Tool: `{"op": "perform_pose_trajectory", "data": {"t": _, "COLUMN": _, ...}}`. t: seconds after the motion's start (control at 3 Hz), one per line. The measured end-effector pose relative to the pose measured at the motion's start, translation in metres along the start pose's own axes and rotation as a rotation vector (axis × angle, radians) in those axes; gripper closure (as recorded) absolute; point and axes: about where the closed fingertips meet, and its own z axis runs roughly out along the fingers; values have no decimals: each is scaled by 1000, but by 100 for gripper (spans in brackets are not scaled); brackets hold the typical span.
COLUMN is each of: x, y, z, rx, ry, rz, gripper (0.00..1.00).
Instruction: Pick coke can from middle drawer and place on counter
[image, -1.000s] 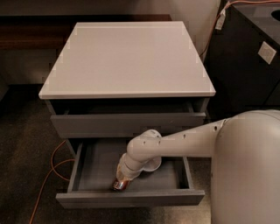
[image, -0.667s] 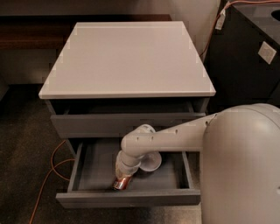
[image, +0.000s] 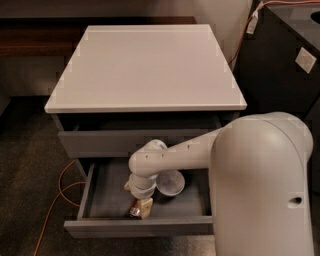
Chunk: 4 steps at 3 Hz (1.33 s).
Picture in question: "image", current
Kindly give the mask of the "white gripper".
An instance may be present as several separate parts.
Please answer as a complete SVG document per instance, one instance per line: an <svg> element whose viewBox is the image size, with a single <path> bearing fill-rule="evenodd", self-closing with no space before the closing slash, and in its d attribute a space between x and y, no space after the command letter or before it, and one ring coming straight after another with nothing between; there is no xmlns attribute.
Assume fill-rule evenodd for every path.
<svg viewBox="0 0 320 256"><path fill-rule="evenodd" d="M139 199L138 208L142 219L148 218L151 214L153 199L150 198L156 188L156 175L151 177L140 177L135 174L129 176L129 180L124 184L124 190Z"/></svg>

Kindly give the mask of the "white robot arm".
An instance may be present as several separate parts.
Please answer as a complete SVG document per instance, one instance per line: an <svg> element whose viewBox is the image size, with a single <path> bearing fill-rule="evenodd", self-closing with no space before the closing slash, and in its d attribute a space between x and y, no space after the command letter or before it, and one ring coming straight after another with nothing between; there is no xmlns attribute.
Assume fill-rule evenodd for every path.
<svg viewBox="0 0 320 256"><path fill-rule="evenodd" d="M314 256L307 165L310 130L284 112L238 118L178 145L143 147L128 187L148 198L168 170L206 169L217 256Z"/></svg>

